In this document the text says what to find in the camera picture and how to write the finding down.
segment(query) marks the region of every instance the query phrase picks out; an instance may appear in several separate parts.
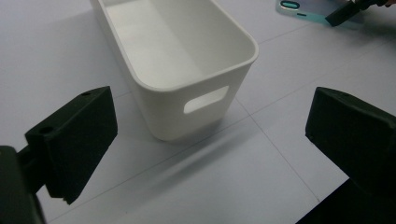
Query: storage bin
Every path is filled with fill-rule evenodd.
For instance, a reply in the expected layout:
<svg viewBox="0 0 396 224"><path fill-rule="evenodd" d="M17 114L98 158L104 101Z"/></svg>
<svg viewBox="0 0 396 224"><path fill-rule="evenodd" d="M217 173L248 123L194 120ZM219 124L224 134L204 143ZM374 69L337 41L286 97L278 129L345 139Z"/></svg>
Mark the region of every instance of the storage bin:
<svg viewBox="0 0 396 224"><path fill-rule="evenodd" d="M91 0L154 136L221 119L258 45L211 0Z"/></svg>

